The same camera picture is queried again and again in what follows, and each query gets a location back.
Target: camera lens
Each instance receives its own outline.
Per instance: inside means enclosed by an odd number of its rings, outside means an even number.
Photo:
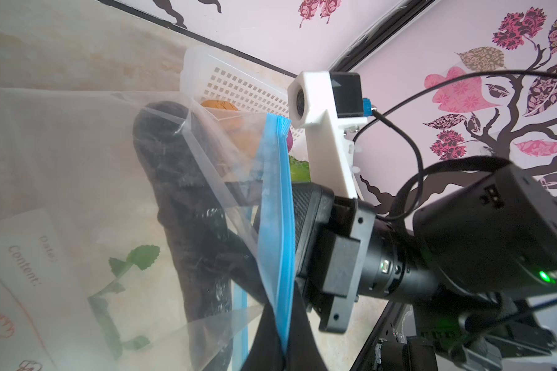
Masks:
[[[304,110],[305,110],[304,90],[299,89],[299,92],[297,93],[297,113],[299,114],[300,117],[304,115]]]

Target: ziplock bag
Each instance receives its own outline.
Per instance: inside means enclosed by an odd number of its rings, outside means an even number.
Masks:
[[[0,89],[0,369],[225,370],[266,300],[286,347],[288,128],[179,93]],[[234,310],[236,284],[259,302]]]

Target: white plastic basket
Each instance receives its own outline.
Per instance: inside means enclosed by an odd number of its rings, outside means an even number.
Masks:
[[[199,45],[188,48],[180,73],[179,91],[201,103],[208,99],[233,103],[240,111],[269,112],[289,117],[287,91],[240,70],[223,59],[214,48]],[[307,160],[305,131],[291,127],[291,154]]]

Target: green led light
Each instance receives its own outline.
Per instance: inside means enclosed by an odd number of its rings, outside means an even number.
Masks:
[[[539,275],[541,276],[541,278],[544,282],[549,282],[550,283],[552,281],[552,279],[546,273],[544,273],[543,271],[540,271]]]

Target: blue connector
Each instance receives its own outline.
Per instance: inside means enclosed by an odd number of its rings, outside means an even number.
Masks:
[[[363,116],[371,116],[371,101],[368,98],[363,98]]]

